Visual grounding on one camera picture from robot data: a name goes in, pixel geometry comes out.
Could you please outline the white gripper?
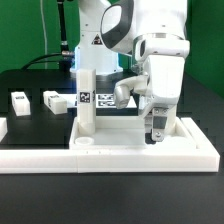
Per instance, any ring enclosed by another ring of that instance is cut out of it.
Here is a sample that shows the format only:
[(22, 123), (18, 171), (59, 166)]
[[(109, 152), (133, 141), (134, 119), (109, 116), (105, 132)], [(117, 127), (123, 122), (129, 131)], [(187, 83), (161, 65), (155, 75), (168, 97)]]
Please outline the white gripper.
[(156, 55), (144, 63), (147, 89), (140, 97), (139, 114), (145, 119), (147, 144), (162, 142), (166, 128), (175, 124), (184, 64), (182, 57)]

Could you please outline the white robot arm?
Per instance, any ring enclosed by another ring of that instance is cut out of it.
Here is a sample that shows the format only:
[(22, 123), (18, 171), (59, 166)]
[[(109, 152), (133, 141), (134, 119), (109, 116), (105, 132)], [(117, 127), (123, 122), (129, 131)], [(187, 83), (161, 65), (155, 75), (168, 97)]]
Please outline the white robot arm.
[(190, 51), (187, 5), (188, 0), (78, 0), (80, 41), (71, 71), (116, 73), (118, 56), (129, 56), (135, 75), (115, 84), (114, 101), (123, 109), (131, 92), (139, 95), (138, 115), (148, 144), (163, 141), (175, 124)]

